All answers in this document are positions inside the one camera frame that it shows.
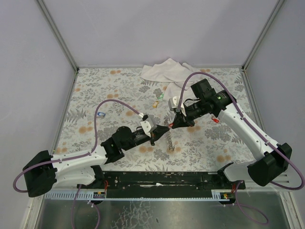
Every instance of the floral tablecloth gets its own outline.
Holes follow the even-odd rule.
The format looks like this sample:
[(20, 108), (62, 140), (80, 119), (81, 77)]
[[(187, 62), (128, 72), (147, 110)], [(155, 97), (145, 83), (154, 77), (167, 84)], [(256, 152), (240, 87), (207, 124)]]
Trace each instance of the floral tablecloth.
[[(220, 79), (237, 99), (244, 111), (252, 117), (238, 68), (201, 69)], [(105, 99), (115, 98), (128, 103), (139, 112), (153, 115), (163, 125), (173, 119), (167, 101), (153, 103), (166, 90), (167, 83), (140, 78), (141, 68), (80, 69), (66, 114), (56, 154), (68, 154), (94, 145), (93, 116), (96, 106)], [(216, 91), (222, 90), (212, 79)], [(99, 109), (106, 114), (97, 118), (99, 144), (108, 139), (120, 126), (132, 131), (140, 126), (140, 117), (118, 103), (106, 103)], [(103, 170), (118, 171), (217, 171), (225, 164), (253, 160), (247, 146), (225, 123), (216, 123), (209, 114), (196, 120), (195, 127), (171, 130), (175, 150), (169, 149), (166, 137), (142, 144), (125, 152), (119, 161), (102, 166)]]

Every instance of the white towel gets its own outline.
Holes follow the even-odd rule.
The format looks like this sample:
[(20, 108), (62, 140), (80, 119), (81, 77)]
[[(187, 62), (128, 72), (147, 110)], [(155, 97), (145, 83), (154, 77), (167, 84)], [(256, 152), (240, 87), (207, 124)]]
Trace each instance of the white towel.
[[(199, 71), (196, 68), (183, 63), (182, 65), (173, 59), (169, 58), (161, 64), (155, 64), (154, 66), (145, 65), (142, 69), (141, 78), (149, 81), (169, 83), (164, 93), (164, 100), (169, 100), (174, 96), (180, 96), (182, 86), (186, 78), (193, 72)], [(189, 80), (186, 84), (185, 91), (183, 93), (183, 101), (186, 99), (195, 99), (196, 96), (190, 88), (195, 82), (198, 82), (202, 77), (195, 76), (194, 79)]]

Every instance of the red wire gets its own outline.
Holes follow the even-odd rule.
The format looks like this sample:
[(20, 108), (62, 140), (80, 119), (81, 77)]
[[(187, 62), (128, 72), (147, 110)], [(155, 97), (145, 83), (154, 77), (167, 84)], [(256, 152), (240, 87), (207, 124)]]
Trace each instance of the red wire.
[(105, 180), (104, 182), (105, 182), (105, 194), (106, 194), (106, 190), (107, 190), (107, 187), (108, 187), (108, 181)]
[(234, 193), (234, 192), (235, 192), (235, 190), (236, 190), (236, 185), (235, 185), (235, 184), (233, 184), (233, 185), (232, 185), (232, 190), (231, 190), (231, 193)]

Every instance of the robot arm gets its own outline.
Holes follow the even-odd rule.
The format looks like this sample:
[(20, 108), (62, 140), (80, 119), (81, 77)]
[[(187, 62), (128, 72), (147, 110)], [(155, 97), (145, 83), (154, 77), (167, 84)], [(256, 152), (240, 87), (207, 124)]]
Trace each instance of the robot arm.
[(54, 163), (34, 168), (24, 177), (29, 197), (36, 197), (50, 191), (52, 188), (76, 187), (83, 184), (84, 187), (97, 180), (97, 176), (103, 176), (101, 166), (115, 162), (122, 157), (122, 150), (129, 150), (144, 142), (150, 141), (151, 145), (169, 131), (169, 127), (156, 125), (151, 117), (144, 115), (140, 122), (141, 127), (132, 132), (130, 128), (122, 126), (88, 156), (84, 154), (91, 150), (84, 150), (67, 155), (49, 155), (49, 152), (38, 153), (23, 170), (41, 162), (54, 161)]
[[(213, 114), (236, 132), (255, 158), (252, 162), (226, 165), (223, 170), (228, 180), (252, 179), (258, 185), (265, 186), (287, 170), (288, 163), (243, 121), (226, 91), (216, 93), (206, 79), (192, 85), (191, 88), (195, 96), (199, 98), (199, 101), (190, 106), (182, 106), (181, 110), (176, 113), (172, 128), (194, 126), (194, 119), (205, 114)], [(169, 101), (169, 107), (172, 111), (176, 111), (178, 101), (179, 97), (174, 97)], [(287, 143), (279, 145), (277, 141), (269, 137), (244, 113), (239, 104), (237, 105), (251, 125), (265, 136), (272, 145), (278, 146), (277, 149), (286, 157), (290, 158), (291, 147)]]

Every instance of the white wall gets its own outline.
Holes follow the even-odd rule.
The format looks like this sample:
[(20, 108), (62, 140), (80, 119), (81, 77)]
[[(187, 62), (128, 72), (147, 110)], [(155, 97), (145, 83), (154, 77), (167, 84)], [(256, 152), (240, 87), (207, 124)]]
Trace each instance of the white wall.
[[(55, 138), (73, 71), (33, 0), (0, 7), (0, 228), (18, 229), (28, 196), (14, 178)], [(25, 189), (24, 179), (18, 187)]]
[[(248, 69), (267, 133), (293, 149), (305, 175), (305, 1), (289, 0)], [(300, 184), (296, 172), (289, 174)], [(305, 189), (294, 192), (305, 222)]]
[(277, 0), (45, 0), (79, 66), (242, 65)]

